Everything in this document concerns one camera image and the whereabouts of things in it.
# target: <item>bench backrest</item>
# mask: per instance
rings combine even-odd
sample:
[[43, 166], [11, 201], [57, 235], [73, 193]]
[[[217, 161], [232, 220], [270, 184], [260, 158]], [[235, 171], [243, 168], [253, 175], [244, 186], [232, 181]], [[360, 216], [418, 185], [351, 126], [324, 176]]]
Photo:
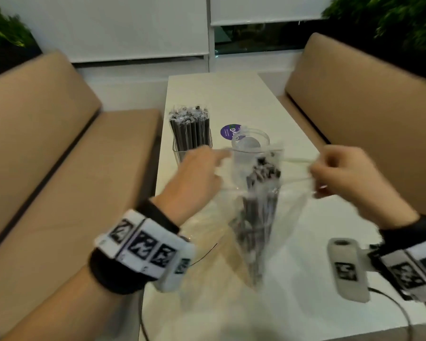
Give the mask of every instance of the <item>bench backrest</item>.
[[100, 107], [59, 52], [0, 75], [0, 233]]
[[286, 92], [333, 144], [363, 147], [426, 213], [426, 80], [313, 34]]

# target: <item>purple sticker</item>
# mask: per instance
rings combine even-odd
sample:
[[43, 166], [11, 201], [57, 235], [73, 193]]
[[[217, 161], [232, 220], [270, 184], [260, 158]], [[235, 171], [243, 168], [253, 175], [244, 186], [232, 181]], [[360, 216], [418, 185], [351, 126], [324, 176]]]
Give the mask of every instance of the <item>purple sticker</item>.
[[221, 128], [221, 136], [227, 140], [232, 140], [236, 132], [240, 130], [241, 125], [227, 125]]

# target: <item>white table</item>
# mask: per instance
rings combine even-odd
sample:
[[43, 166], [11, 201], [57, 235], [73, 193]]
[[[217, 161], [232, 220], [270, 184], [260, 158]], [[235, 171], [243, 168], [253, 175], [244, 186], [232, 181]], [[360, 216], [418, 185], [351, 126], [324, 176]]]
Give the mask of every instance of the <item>white table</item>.
[[[318, 152], [254, 72], [179, 75], [169, 78], [167, 114], [175, 104], [207, 104], [213, 147], [230, 147], [220, 135], [228, 124], [247, 125], [281, 140], [285, 155], [314, 159]], [[159, 157], [159, 193], [177, 169], [173, 136], [164, 120]], [[182, 290], [161, 294], [145, 289], [142, 316], [151, 341], [328, 340], [406, 325], [387, 298], [367, 304], [341, 298], [335, 291], [326, 256], [330, 238], [350, 237], [377, 243], [376, 229], [340, 198], [310, 201], [285, 246], [267, 265], [263, 287], [246, 285], [245, 269], [228, 234], [202, 262], [188, 271]], [[401, 299], [377, 274], [370, 286]], [[405, 303], [414, 324], [426, 323], [422, 304]]]

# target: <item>beige bench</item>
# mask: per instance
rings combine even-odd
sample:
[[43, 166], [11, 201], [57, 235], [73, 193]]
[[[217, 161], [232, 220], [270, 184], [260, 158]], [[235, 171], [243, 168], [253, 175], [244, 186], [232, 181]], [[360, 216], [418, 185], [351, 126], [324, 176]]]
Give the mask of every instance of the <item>beige bench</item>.
[[280, 102], [317, 148], [363, 147], [426, 213], [425, 79], [313, 34], [285, 91]]
[[0, 338], [149, 196], [159, 111], [100, 107], [61, 53], [0, 76]]

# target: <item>white roller blind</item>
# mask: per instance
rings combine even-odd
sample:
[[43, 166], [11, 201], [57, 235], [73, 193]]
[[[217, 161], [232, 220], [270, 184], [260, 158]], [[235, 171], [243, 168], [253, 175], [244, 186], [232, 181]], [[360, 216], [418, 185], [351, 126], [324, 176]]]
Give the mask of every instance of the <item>white roller blind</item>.
[[71, 62], [208, 54], [206, 0], [0, 0]]
[[211, 25], [319, 19], [331, 0], [210, 0]]

